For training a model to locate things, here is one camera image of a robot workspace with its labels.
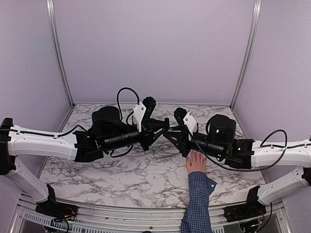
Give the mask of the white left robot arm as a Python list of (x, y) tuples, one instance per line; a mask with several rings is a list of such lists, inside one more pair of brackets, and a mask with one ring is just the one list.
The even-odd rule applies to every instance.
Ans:
[(43, 184), (19, 159), (21, 155), (48, 156), (88, 163), (111, 151), (140, 144), (144, 151), (170, 127), (169, 119), (151, 117), (156, 106), (146, 97), (133, 109), (133, 124), (121, 119), (115, 106), (105, 106), (92, 113), (92, 126), (86, 130), (74, 127), (67, 133), (33, 131), (5, 118), (0, 126), (0, 173), (27, 192), (51, 216), (61, 212), (54, 190)]

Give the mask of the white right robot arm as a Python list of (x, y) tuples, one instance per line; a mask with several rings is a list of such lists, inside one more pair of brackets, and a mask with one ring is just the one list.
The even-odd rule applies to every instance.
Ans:
[(291, 173), (263, 186), (249, 190), (246, 203), (241, 206), (244, 217), (252, 217), (260, 205), (268, 205), (300, 188), (311, 184), (311, 141), (285, 140), (270, 143), (266, 139), (236, 139), (236, 121), (216, 114), (206, 124), (206, 133), (200, 133), (198, 123), (190, 112), (177, 108), (174, 112), (177, 126), (163, 135), (173, 143), (183, 157), (191, 150), (201, 152), (215, 165), (237, 172), (257, 172), (276, 165), (296, 166)]

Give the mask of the blue checkered sleeve forearm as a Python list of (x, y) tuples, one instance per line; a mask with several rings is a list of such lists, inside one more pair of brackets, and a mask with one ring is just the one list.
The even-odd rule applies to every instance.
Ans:
[(208, 211), (209, 196), (216, 187), (216, 182), (203, 172), (189, 175), (190, 202), (181, 223), (182, 233), (211, 233), (211, 221)]

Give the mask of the person's hand with long nails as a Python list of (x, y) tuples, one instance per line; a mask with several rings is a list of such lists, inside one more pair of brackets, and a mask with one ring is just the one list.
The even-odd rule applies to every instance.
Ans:
[(186, 170), (190, 175), (193, 172), (206, 172), (206, 157), (197, 151), (192, 151), (186, 158)]

